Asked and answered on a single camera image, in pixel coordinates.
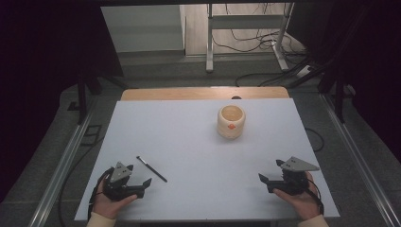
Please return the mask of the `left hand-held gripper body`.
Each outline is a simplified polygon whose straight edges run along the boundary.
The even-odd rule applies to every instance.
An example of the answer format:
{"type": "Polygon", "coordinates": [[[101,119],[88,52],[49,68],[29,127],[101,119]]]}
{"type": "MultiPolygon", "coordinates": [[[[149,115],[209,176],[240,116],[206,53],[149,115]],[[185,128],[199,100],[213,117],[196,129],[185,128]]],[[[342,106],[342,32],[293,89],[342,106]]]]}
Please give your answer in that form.
{"type": "Polygon", "coordinates": [[[121,201],[132,195],[136,195],[138,199],[142,199],[145,195],[145,189],[143,189],[142,185],[127,185],[131,174],[132,172],[121,162],[112,167],[103,184],[103,193],[105,196],[112,201],[121,201]]]}

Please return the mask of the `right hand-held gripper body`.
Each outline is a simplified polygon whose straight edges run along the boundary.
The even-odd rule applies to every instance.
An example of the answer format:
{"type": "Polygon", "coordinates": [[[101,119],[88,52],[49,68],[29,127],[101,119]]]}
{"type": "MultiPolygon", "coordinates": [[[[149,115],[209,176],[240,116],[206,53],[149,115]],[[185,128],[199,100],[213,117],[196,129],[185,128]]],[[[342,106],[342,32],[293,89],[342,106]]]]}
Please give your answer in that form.
{"type": "Polygon", "coordinates": [[[300,195],[308,189],[307,171],[318,171],[318,166],[312,165],[304,160],[291,156],[280,167],[282,169],[282,181],[269,181],[267,184],[268,191],[273,192],[279,189],[291,196],[300,195]]]}

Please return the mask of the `black pen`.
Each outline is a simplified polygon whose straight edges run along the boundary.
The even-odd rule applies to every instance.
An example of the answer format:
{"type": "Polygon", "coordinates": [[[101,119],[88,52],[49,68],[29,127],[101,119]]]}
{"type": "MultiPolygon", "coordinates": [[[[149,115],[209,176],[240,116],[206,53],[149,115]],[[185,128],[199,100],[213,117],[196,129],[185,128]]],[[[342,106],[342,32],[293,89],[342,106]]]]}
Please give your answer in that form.
{"type": "Polygon", "coordinates": [[[158,176],[162,181],[167,183],[167,179],[159,173],[156,169],[154,169],[149,163],[147,163],[141,156],[136,156],[136,159],[143,163],[150,171],[152,171],[156,176],[158,176]]]}

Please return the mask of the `cream cup with orange mark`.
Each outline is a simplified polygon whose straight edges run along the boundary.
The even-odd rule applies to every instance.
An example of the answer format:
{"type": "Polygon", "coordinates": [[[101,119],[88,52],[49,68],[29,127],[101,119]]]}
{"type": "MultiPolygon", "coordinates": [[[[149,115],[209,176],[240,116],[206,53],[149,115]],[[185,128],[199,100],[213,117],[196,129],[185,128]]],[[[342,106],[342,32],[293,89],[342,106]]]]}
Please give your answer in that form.
{"type": "Polygon", "coordinates": [[[236,105],[227,105],[218,112],[218,133],[227,139],[239,137],[245,126],[246,114],[242,108],[236,105]]]}

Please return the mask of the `person's right hand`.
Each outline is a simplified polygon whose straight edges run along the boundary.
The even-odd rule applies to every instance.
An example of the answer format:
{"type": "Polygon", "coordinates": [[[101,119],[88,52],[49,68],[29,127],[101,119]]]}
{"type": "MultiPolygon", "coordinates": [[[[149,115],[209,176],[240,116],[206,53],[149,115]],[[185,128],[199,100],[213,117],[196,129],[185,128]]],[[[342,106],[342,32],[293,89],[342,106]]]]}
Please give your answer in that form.
{"type": "Polygon", "coordinates": [[[291,196],[279,189],[273,190],[273,193],[276,196],[286,201],[293,207],[302,221],[315,218],[321,214],[320,205],[317,204],[315,199],[311,196],[311,194],[318,196],[318,190],[314,185],[313,177],[309,172],[306,173],[306,177],[308,178],[309,187],[308,190],[303,194],[291,196]]]}

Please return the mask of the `person's left hand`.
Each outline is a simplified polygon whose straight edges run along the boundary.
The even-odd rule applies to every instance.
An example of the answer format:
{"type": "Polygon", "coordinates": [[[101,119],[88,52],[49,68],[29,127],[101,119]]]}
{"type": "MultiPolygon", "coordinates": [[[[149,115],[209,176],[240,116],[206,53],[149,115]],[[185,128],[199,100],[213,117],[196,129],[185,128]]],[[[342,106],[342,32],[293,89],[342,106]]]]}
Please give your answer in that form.
{"type": "Polygon", "coordinates": [[[108,197],[106,197],[103,193],[103,184],[104,180],[102,180],[97,188],[95,201],[93,203],[93,208],[91,211],[91,217],[95,215],[102,216],[108,219],[116,219],[118,213],[127,205],[132,203],[137,199],[136,195],[132,195],[126,197],[121,201],[112,201],[108,197]]]}

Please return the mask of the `black stand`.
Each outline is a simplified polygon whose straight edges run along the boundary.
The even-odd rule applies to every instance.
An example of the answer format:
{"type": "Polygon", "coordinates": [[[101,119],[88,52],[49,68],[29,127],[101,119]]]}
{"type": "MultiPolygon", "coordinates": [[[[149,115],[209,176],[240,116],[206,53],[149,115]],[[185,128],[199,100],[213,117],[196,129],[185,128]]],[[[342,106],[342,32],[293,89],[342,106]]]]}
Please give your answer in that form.
{"type": "Polygon", "coordinates": [[[116,77],[109,76],[101,71],[93,70],[86,73],[78,74],[78,101],[71,102],[68,107],[69,111],[78,111],[78,124],[81,125],[88,114],[86,89],[89,89],[92,95],[100,95],[102,87],[99,78],[106,79],[110,83],[118,86],[123,90],[130,89],[130,86],[116,77]]]}
{"type": "Polygon", "coordinates": [[[343,117],[343,100],[346,97],[344,88],[347,86],[345,73],[338,68],[328,69],[318,85],[318,91],[321,94],[329,94],[334,90],[334,113],[340,123],[344,123],[343,117]]]}

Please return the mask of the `wooden table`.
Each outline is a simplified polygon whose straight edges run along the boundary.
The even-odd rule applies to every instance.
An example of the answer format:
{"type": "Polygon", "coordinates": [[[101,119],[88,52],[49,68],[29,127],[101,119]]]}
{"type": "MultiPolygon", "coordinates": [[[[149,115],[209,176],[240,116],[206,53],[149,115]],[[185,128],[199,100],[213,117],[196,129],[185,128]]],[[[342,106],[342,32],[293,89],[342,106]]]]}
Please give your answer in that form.
{"type": "Polygon", "coordinates": [[[203,100],[203,99],[289,98],[284,87],[181,87],[128,89],[122,101],[134,100],[203,100]]]}

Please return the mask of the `white power strip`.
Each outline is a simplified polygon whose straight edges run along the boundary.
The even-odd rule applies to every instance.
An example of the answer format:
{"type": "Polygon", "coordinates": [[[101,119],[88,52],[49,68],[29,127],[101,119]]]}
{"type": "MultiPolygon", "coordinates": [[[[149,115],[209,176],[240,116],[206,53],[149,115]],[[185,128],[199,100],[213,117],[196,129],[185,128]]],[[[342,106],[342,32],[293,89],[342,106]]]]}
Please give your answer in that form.
{"type": "Polygon", "coordinates": [[[305,75],[307,75],[308,73],[310,73],[312,70],[313,70],[313,68],[312,68],[310,65],[306,65],[303,69],[301,69],[301,70],[297,73],[296,77],[297,77],[297,78],[302,78],[302,77],[304,77],[305,75]]]}

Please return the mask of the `dark curtain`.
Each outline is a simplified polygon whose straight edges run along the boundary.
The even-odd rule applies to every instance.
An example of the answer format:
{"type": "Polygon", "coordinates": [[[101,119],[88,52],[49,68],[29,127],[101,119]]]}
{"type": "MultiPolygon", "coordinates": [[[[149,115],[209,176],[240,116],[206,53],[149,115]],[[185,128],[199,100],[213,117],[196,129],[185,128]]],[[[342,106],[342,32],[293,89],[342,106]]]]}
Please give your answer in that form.
{"type": "Polygon", "coordinates": [[[41,143],[68,87],[123,75],[101,7],[0,0],[0,202],[41,143]]]}
{"type": "Polygon", "coordinates": [[[318,89],[349,85],[358,113],[401,162],[401,0],[308,0],[288,34],[323,67],[318,89]]]}

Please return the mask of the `black square floor bracket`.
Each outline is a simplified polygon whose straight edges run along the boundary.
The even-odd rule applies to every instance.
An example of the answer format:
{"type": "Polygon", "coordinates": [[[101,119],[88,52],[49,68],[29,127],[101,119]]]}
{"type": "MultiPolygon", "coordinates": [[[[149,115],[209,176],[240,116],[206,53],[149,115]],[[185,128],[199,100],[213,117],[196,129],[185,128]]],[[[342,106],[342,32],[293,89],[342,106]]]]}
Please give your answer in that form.
{"type": "Polygon", "coordinates": [[[100,137],[101,129],[101,125],[89,125],[81,139],[80,144],[84,147],[93,146],[100,137]]]}

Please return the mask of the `aluminium floor rail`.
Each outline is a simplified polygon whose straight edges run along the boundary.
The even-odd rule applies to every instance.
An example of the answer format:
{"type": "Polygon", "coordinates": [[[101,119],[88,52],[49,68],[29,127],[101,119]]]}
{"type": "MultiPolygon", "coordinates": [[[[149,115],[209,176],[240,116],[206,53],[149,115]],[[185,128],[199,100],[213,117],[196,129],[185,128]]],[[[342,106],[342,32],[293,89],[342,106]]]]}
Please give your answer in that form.
{"type": "Polygon", "coordinates": [[[92,119],[94,108],[98,102],[97,97],[93,97],[88,102],[87,114],[83,117],[80,124],[75,126],[73,134],[66,145],[58,165],[52,174],[47,188],[44,191],[40,202],[33,213],[33,216],[27,227],[44,227],[51,209],[55,204],[61,191],[63,182],[66,180],[67,173],[78,151],[79,143],[86,132],[92,119]]]}
{"type": "Polygon", "coordinates": [[[330,115],[330,118],[340,135],[340,138],[349,152],[351,159],[355,163],[357,171],[364,181],[373,201],[386,222],[387,227],[401,227],[401,220],[395,214],[393,207],[390,203],[388,196],[379,181],[374,176],[373,171],[368,167],[365,159],[363,158],[359,147],[357,146],[351,133],[345,123],[342,123],[335,113],[335,105],[330,98],[330,95],[320,95],[320,98],[325,106],[325,109],[330,115]]]}

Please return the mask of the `white wall panel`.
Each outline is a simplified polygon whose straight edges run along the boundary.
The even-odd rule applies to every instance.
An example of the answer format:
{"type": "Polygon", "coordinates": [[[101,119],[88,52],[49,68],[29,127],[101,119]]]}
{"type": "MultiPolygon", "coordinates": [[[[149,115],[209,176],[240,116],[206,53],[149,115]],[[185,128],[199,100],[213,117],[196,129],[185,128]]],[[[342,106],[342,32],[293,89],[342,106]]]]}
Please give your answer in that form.
{"type": "Polygon", "coordinates": [[[118,53],[183,50],[178,5],[102,7],[118,53]]]}

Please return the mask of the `white metal stand frame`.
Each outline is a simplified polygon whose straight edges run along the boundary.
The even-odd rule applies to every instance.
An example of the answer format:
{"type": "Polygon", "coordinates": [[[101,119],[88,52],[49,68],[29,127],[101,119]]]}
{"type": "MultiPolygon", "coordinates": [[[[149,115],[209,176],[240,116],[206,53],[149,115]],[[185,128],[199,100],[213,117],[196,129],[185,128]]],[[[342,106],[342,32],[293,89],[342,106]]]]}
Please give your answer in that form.
{"type": "Polygon", "coordinates": [[[282,53],[285,36],[293,4],[287,3],[282,14],[264,15],[214,15],[213,5],[208,5],[206,71],[214,70],[213,30],[215,29],[277,29],[278,36],[271,42],[273,53],[282,71],[288,71],[288,64],[282,53]]]}

